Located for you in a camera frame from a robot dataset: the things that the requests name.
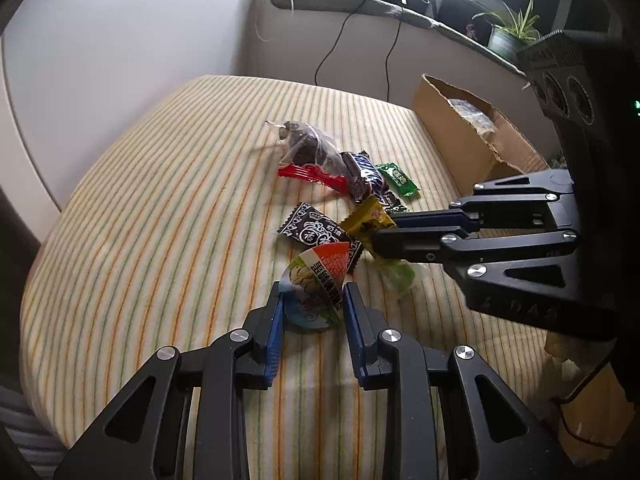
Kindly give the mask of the clear-wrapped green candy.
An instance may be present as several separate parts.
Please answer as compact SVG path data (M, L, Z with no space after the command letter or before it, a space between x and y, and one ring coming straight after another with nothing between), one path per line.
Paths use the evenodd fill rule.
M398 296L408 294L425 275L424 264L411 263L405 259L375 258L374 264L384 285Z

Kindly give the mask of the green candy packet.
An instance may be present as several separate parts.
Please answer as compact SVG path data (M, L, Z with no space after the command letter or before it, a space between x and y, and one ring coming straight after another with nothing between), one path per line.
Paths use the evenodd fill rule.
M376 165L376 169L387 184L393 188L401 197L411 198L420 193L420 188L408 177L397 164L394 162L383 162Z

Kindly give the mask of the yellow candy packet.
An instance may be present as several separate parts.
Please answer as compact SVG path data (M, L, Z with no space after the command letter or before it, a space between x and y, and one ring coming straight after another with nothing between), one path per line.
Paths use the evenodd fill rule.
M372 255L375 254L372 237L382 229L395 229L397 224L385 211L378 199L371 195L343 221L340 227L352 238L356 238Z

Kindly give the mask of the small Snickers bar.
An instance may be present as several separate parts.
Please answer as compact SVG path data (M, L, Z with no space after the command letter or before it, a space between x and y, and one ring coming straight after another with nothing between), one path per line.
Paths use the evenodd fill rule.
M366 152L341 152L341 156L347 170L348 192L356 204L374 196L391 214L407 211Z

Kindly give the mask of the bagged sliced bread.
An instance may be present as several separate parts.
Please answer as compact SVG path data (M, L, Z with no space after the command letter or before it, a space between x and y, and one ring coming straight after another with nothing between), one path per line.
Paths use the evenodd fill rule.
M451 107L475 129L481 138L487 139L491 133L496 131L494 122L469 101L449 99L448 102Z

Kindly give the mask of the black patterned snack packet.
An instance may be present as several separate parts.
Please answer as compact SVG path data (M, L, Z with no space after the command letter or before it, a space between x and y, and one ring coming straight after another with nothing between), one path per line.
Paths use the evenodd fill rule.
M295 240L306 247L349 242L347 273L353 274L363 246L359 240L350 237L340 225L311 204L301 202L296 205L278 233Z

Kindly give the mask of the egg-shaped colourful snack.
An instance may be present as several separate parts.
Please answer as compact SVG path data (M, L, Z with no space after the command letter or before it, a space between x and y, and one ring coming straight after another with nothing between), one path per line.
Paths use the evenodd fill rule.
M280 278L279 295L291 323L303 330L328 330L340 325L349 248L349 242L319 245L288 264Z

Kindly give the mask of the dark dates bag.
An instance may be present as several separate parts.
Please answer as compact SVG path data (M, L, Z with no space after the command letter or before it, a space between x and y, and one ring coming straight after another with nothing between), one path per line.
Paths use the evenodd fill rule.
M348 170L333 140L308 122L270 122L283 143L284 153L278 165L278 176L319 183L337 193L349 193Z

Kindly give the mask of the brown cardboard box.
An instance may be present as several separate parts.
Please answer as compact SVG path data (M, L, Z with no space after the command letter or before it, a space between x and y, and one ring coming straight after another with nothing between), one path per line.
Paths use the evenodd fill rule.
M492 123L480 134L453 100L474 106ZM459 192L480 182L547 170L549 165L506 116L478 96L424 74L412 109L432 138Z

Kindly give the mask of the small figurine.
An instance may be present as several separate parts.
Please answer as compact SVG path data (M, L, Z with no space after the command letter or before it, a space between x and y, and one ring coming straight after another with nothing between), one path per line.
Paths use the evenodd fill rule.
M469 37L474 41L478 40L477 31L473 23L469 23L465 25L465 36Z

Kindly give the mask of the potted spider plant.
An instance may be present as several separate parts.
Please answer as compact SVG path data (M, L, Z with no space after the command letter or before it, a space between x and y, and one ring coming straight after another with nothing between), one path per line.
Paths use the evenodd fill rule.
M540 39L536 29L540 16L534 11L534 0L528 0L525 10L513 11L503 3L504 11L485 11L474 14L473 20L484 18L491 26L488 49L513 65L518 64L518 52Z

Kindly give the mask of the striped yellow table cloth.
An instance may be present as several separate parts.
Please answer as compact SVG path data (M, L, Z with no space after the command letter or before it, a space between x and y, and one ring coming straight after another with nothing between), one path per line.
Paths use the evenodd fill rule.
M266 120L319 127L341 151L396 162L420 188L412 210L460 196L408 108L347 92L232 76L196 78L131 127L73 192L32 266L21 306L21 382L70 448L165 344L202 348L265 304L303 249L277 229L300 202L336 221L354 209L323 185L280 178ZM398 296L365 252L364 300L427 347L469 344L539 418L577 368L543 330L470 311L440 266ZM287 332L273 387L248 392L252 479L379 479L386 399L352 374L343 330Z

